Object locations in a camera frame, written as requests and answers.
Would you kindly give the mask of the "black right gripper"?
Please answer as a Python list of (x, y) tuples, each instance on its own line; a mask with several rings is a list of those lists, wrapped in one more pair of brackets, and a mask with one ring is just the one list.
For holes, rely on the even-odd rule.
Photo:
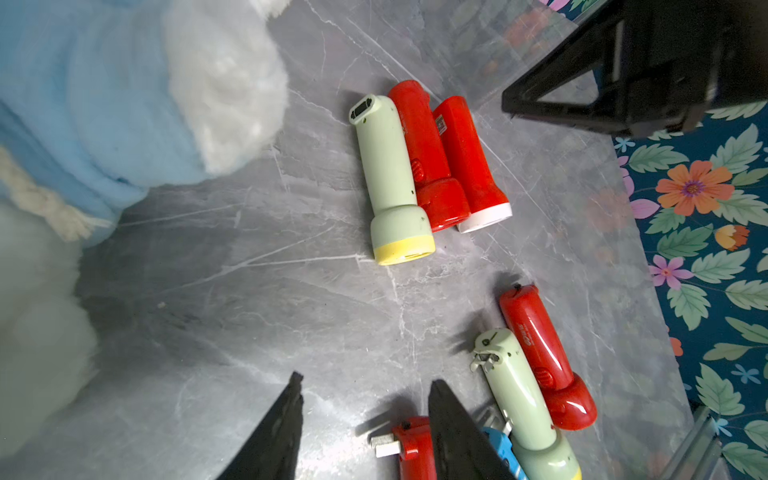
[[(583, 74), (595, 100), (545, 101)], [(711, 109), (767, 98), (764, 1), (607, 1), (508, 86), (502, 111), (608, 135), (690, 131)]]

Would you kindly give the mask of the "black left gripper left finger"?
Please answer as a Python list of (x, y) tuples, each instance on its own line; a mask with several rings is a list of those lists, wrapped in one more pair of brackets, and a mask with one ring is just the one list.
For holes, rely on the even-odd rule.
[(218, 479), (294, 480), (303, 427), (303, 376), (288, 384)]

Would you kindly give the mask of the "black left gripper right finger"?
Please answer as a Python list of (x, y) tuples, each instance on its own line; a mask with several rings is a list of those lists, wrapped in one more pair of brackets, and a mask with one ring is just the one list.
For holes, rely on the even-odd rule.
[(501, 464), (447, 382), (434, 380), (428, 412), (438, 479), (500, 479)]

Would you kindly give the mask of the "blue flashlight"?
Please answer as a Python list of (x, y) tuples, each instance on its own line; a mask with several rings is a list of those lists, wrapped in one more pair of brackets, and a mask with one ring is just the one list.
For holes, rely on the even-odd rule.
[(511, 426), (498, 419), (486, 419), (482, 422), (481, 431), (514, 478), (527, 480), (528, 477), (513, 452), (513, 443), (510, 439)]

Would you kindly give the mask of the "pale green flashlight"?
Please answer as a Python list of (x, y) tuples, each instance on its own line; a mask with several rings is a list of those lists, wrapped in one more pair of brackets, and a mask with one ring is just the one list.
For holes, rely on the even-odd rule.
[(398, 110), (384, 95), (368, 94), (349, 111), (373, 210), (370, 231), (381, 266), (405, 263), (436, 250), (425, 210), (417, 203)]
[(577, 457), (554, 425), (516, 336), (506, 328), (487, 330), (476, 338), (473, 355), (470, 368), (483, 371), (528, 479), (580, 479)]

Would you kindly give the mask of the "red flashlight white logo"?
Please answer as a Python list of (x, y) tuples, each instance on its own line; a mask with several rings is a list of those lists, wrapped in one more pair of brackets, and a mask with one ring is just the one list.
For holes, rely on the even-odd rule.
[(461, 185), (470, 209), (458, 231), (468, 234), (510, 218), (511, 204), (491, 174), (466, 99), (447, 98), (433, 111), (433, 117), (451, 174)]

